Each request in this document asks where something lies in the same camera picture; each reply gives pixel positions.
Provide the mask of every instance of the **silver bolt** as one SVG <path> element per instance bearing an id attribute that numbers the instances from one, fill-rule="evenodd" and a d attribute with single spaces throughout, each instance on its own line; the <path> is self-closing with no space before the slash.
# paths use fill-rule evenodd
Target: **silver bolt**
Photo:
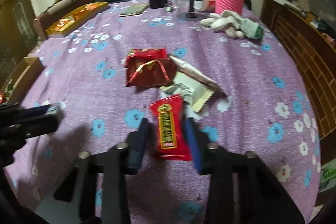
<path id="1" fill-rule="evenodd" d="M 82 151 L 78 154 L 78 157 L 80 159 L 86 159 L 91 155 L 91 153 L 89 151 Z"/>
<path id="2" fill-rule="evenodd" d="M 208 148 L 209 149 L 218 149 L 219 145 L 217 143 L 208 143 Z"/>
<path id="3" fill-rule="evenodd" d="M 127 147 L 128 147 L 128 143 L 125 143 L 125 142 L 117 143 L 118 149 L 125 149 Z"/>
<path id="4" fill-rule="evenodd" d="M 248 157 L 248 158 L 256 158 L 257 157 L 257 154 L 254 153 L 253 151 L 247 151 L 245 153 L 245 155 Z"/>

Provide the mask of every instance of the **floral tablecloth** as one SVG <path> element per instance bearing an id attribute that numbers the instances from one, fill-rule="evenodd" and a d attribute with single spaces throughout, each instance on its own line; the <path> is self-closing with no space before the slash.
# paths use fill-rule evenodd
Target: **floral tablecloth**
<path id="1" fill-rule="evenodd" d="M 178 20 L 177 11 L 148 9 L 118 17 L 123 8 L 143 2 L 110 5 L 66 38 L 50 38 L 32 54 L 45 70 L 23 106 L 60 101 L 66 118 L 56 133 L 28 140 L 7 167 L 19 201 L 36 208 L 78 152 L 104 152 L 136 130 L 142 117 L 155 121 L 148 106 L 164 95 L 155 88 L 125 87 L 123 62 L 130 49 L 166 47 L 228 95 L 213 96 L 199 114 L 187 107 L 187 116 L 229 151 L 255 151 L 308 222 L 319 185 L 319 138 L 305 86 L 285 49 L 262 23 L 264 37 L 257 44 Z M 243 17 L 260 21 L 249 10 Z M 191 162 L 146 155 L 139 174 L 127 178 L 127 187 L 132 223 L 204 220 L 209 177 L 197 175 Z M 101 195 L 100 189 L 97 214 Z"/>

